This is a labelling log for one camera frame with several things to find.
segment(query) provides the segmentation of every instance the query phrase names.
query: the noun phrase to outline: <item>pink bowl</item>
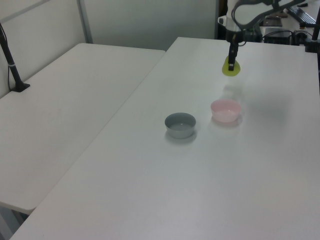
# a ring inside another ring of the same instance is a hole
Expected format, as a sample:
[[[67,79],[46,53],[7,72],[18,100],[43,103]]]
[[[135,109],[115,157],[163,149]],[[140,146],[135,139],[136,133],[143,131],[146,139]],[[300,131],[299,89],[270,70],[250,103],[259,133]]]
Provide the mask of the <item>pink bowl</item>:
[[[219,99],[211,103],[212,117],[221,123],[235,121],[240,112],[241,106],[232,99]]]

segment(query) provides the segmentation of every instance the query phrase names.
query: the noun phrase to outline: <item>black stand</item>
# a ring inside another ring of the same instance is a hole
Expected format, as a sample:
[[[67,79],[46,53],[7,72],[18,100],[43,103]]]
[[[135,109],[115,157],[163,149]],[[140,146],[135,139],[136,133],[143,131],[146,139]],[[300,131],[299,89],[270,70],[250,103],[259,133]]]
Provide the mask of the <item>black stand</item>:
[[[3,53],[5,55],[6,61],[8,63],[8,66],[11,70],[12,76],[15,81],[15,87],[12,89],[14,92],[21,93],[23,90],[30,87],[30,84],[24,83],[21,81],[21,78],[19,76],[16,64],[12,58],[11,52],[8,47],[8,42],[5,37],[5,33],[2,31],[2,26],[0,24],[0,45],[2,47]]]
[[[316,53],[319,55],[320,53],[320,41],[318,40],[319,30],[320,30],[320,7],[318,11],[318,16],[315,21],[316,26],[314,27],[314,31],[312,34],[312,38],[307,38],[305,40],[305,51],[307,53]]]

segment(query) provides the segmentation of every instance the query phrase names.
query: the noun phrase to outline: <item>gray bowl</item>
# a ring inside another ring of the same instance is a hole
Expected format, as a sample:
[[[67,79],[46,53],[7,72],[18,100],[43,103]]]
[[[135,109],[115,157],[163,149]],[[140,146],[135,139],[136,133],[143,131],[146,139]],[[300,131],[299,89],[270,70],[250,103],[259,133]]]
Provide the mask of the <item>gray bowl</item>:
[[[177,112],[169,115],[164,124],[171,137],[185,139],[194,133],[196,119],[188,113]]]

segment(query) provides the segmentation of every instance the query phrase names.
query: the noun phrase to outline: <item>bowl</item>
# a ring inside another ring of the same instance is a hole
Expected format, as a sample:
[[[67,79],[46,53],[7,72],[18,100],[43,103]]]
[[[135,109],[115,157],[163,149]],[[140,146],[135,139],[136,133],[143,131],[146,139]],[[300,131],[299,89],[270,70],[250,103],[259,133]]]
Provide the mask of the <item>bowl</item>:
[[[185,139],[194,133],[196,119],[188,113],[177,112],[169,115],[164,124],[171,137]]]
[[[241,106],[232,99],[219,99],[211,103],[212,117],[221,123],[235,121],[241,112]]]

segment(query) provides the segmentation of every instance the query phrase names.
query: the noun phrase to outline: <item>equipment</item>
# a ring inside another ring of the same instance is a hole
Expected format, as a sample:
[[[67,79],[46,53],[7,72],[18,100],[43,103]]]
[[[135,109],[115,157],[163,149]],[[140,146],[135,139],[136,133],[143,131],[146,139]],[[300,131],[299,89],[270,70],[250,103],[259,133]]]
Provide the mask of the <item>equipment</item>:
[[[19,76],[16,64],[14,62],[14,59],[12,58],[11,52],[8,47],[8,40],[7,36],[5,34],[5,31],[0,23],[0,45],[3,50],[4,56],[6,58],[6,61],[8,63],[8,85],[9,85],[9,69],[11,70],[11,73],[13,75],[14,81],[15,81],[15,87],[13,89],[9,89],[10,91],[21,93],[28,87],[30,87],[30,84],[24,83],[21,81],[21,78]]]
[[[303,11],[300,7],[289,7],[288,14],[294,17],[299,23],[305,23],[307,28],[314,28],[316,26],[316,20],[314,20],[308,13]]]
[[[230,43],[227,68],[235,70],[239,43],[245,40],[244,30],[252,28],[265,16],[300,4],[305,0],[228,0],[226,16],[218,18],[226,28],[226,40]]]

